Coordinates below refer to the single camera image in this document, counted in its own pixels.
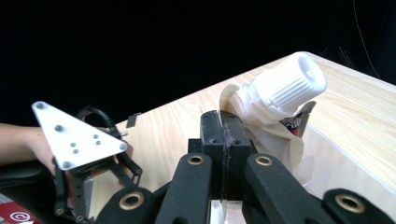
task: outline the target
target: red label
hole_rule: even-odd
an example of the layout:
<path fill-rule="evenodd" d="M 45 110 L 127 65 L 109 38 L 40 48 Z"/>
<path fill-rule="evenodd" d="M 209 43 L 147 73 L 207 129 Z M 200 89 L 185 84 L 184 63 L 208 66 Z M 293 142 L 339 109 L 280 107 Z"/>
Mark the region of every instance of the red label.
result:
<path fill-rule="evenodd" d="M 0 217 L 7 224 L 41 224 L 32 213 L 15 202 L 0 203 Z"/>

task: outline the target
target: black background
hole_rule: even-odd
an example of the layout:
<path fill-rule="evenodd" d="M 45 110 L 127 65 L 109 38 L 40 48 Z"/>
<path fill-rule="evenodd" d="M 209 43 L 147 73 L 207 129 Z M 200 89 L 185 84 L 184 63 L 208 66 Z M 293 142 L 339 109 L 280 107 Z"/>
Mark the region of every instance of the black background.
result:
<path fill-rule="evenodd" d="M 395 84 L 395 3 L 0 0 L 0 119 L 31 104 L 116 122 L 304 50 Z"/>

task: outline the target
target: white logo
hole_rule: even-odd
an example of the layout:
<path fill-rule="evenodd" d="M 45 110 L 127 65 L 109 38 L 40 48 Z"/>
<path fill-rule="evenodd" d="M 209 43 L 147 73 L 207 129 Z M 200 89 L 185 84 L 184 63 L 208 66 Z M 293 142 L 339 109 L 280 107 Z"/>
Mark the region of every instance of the white logo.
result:
<path fill-rule="evenodd" d="M 12 220 L 15 221 L 27 221 L 30 219 L 29 214 L 23 212 L 15 212 L 9 216 Z"/>

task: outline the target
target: white bottle cap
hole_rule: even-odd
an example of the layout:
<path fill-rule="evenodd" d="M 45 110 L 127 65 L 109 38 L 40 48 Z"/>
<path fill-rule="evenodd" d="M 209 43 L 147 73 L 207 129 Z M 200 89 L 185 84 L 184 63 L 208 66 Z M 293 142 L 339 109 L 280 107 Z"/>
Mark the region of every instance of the white bottle cap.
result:
<path fill-rule="evenodd" d="M 300 105 L 323 93 L 326 87 L 318 65 L 305 53 L 296 52 L 274 69 L 255 76 L 237 92 L 249 111 L 238 116 L 243 119 L 260 114 L 262 118 L 257 119 L 275 123 L 293 116 Z"/>

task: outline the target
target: bottle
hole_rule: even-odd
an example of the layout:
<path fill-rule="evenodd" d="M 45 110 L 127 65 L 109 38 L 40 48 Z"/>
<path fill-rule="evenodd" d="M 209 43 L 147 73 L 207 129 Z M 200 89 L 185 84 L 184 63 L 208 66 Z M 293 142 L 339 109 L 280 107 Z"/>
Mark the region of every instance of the bottle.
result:
<path fill-rule="evenodd" d="M 258 151 L 277 157 L 295 174 L 304 143 L 280 121 L 295 116 L 299 107 L 326 88 L 326 78 L 318 65 L 305 53 L 295 52 L 241 88 L 226 86 L 219 109 L 237 115 Z"/>

